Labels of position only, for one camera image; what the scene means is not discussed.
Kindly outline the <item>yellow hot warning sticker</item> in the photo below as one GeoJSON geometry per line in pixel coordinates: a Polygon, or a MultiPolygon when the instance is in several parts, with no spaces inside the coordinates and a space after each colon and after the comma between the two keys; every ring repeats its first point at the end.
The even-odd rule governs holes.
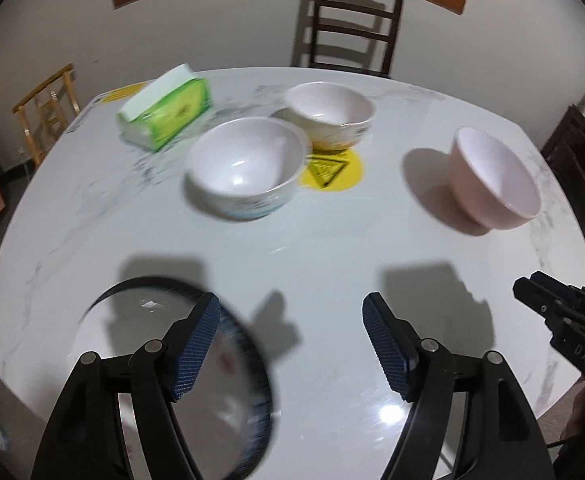
{"type": "Polygon", "coordinates": [[[313,151],[299,182],[315,191],[343,192],[358,185],[363,174],[363,162],[351,148],[335,153],[313,151]]]}

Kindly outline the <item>green tissue box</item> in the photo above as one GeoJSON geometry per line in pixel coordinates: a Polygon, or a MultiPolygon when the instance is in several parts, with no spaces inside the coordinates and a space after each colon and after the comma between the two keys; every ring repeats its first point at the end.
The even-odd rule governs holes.
{"type": "Polygon", "coordinates": [[[131,96],[117,113],[117,124],[123,140],[158,152],[211,103],[207,79],[181,64],[131,96]]]}

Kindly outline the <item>yellow corner label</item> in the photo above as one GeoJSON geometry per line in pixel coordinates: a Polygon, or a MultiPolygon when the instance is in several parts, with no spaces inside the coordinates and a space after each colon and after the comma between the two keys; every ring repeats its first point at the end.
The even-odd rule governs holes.
{"type": "Polygon", "coordinates": [[[135,96],[136,93],[140,92],[144,87],[148,85],[147,81],[138,82],[137,84],[128,84],[125,87],[110,90],[105,92],[98,98],[99,103],[108,103],[114,101],[120,101],[130,99],[131,96],[135,96]]]}

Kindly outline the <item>white bowl orange base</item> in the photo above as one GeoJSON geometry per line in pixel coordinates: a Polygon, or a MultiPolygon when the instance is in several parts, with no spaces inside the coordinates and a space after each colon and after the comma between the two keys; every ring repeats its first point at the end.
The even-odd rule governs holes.
{"type": "Polygon", "coordinates": [[[342,84],[312,81],[285,94],[287,117],[306,131],[314,148],[338,152],[358,144],[375,118],[374,104],[342,84]]]}

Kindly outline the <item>pink bowl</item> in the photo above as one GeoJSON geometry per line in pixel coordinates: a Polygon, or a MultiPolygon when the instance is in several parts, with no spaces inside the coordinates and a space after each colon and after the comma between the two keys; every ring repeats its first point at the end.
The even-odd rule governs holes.
{"type": "Polygon", "coordinates": [[[471,220],[489,230],[511,230],[541,210],[538,185],[503,142],[483,130],[461,127],[449,157],[453,196],[471,220]]]}

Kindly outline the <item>white plate pink flowers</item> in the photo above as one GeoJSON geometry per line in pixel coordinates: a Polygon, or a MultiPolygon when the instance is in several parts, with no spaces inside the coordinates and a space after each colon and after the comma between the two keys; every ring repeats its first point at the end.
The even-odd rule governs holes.
{"type": "MultiPolygon", "coordinates": [[[[87,351],[104,359],[132,353],[148,340],[162,338],[192,308],[192,301],[172,292],[119,292],[84,315],[67,363],[73,366],[87,351]]],[[[227,478],[242,461],[251,413],[244,360],[227,333],[215,334],[194,388],[173,411],[201,475],[227,478]]]]}

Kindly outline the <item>white bowl blue base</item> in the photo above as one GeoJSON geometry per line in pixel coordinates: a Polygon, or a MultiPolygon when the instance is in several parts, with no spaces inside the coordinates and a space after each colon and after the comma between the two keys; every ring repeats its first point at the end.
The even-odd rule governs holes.
{"type": "Polygon", "coordinates": [[[258,219],[286,205],[298,188],[311,144],[299,127],[274,117],[244,117],[203,134],[186,174],[216,214],[258,219]]]}

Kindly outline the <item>bamboo chair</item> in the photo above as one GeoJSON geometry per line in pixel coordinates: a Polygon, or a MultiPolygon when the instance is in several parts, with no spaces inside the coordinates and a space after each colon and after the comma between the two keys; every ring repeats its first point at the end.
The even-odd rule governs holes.
{"type": "Polygon", "coordinates": [[[35,169],[41,167],[81,110],[72,63],[48,76],[12,107],[35,169]]]}

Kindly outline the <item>large blue floral plate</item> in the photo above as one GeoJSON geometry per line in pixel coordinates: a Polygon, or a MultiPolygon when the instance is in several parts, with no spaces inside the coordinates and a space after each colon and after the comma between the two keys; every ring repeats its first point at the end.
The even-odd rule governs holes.
{"type": "MultiPolygon", "coordinates": [[[[147,288],[172,292],[193,302],[204,295],[200,288],[169,276],[139,276],[129,278],[110,287],[100,295],[105,300],[127,290],[147,288]]],[[[155,344],[156,351],[148,346],[137,350],[129,361],[133,370],[132,404],[137,433],[142,442],[145,462],[151,475],[167,479],[206,479],[201,475],[182,434],[173,411],[169,392],[169,330],[155,344]]],[[[235,316],[221,304],[218,330],[227,333],[239,350],[249,378],[248,418],[249,436],[244,446],[242,461],[225,479],[245,479],[259,465],[268,449],[273,431],[273,394],[268,370],[250,333],[235,316]]]]}

